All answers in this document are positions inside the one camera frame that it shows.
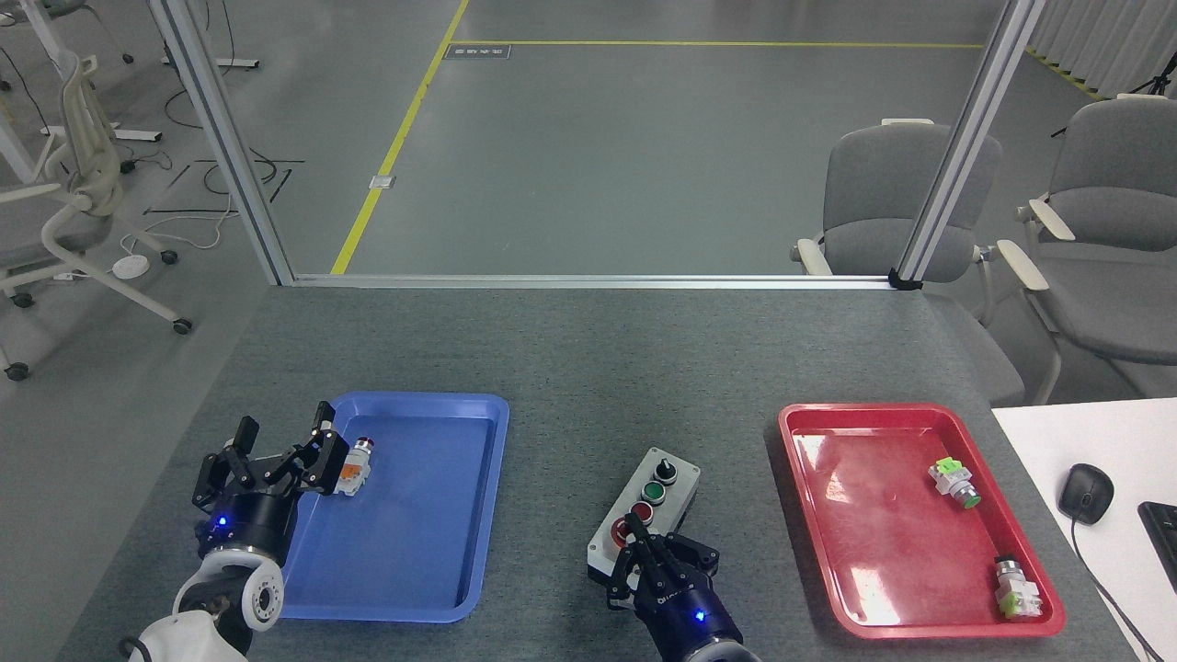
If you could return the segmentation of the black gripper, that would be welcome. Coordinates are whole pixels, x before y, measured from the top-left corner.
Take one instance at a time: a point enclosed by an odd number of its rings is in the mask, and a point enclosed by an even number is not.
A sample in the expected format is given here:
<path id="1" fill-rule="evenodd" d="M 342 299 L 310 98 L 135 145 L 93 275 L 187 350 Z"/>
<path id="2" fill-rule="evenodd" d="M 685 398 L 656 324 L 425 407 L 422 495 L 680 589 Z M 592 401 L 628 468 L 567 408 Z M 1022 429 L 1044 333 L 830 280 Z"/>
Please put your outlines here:
<path id="1" fill-rule="evenodd" d="M 623 515 L 634 539 L 621 548 L 606 583 L 610 611 L 636 611 L 663 658 L 689 658 L 719 642 L 744 644 L 712 587 L 719 552 L 679 532 L 653 537 L 636 514 Z M 636 589 L 629 577 L 641 570 Z"/>
<path id="2" fill-rule="evenodd" d="M 189 499 L 202 512 L 211 512 L 210 519 L 195 527 L 198 557 L 219 549 L 248 548 L 275 563 L 287 561 L 300 494 L 335 494 L 350 452 L 348 442 L 333 423 L 335 408 L 330 402 L 320 400 L 313 418 L 308 439 L 291 446 L 270 470 L 270 494 L 240 494 L 257 486 L 248 454 L 259 423 L 251 416 L 240 419 L 234 436 L 218 452 L 202 458 Z"/>

